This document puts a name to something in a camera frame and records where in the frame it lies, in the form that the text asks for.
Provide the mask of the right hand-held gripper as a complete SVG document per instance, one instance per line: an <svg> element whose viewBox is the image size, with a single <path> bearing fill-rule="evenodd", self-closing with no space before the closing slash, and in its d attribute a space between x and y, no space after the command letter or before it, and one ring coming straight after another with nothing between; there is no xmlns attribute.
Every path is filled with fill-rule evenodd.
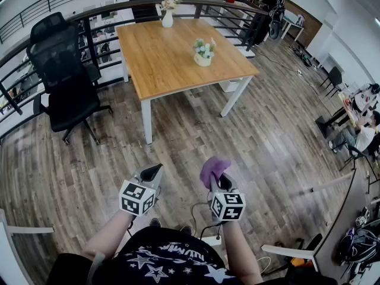
<svg viewBox="0 0 380 285"><path fill-rule="evenodd" d="M239 221L246 207L245 196L237 189L236 181L227 173L221 175L221 188L215 174L210 175L210 210L219 223Z"/></svg>

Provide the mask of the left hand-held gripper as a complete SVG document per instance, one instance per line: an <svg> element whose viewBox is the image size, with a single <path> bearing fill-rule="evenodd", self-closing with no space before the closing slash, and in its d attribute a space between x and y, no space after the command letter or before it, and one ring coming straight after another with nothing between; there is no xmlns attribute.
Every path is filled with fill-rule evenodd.
<svg viewBox="0 0 380 285"><path fill-rule="evenodd" d="M119 191L119 208L134 216L146 214L156 203L163 173L161 163L139 168L130 180L123 182Z"/></svg>

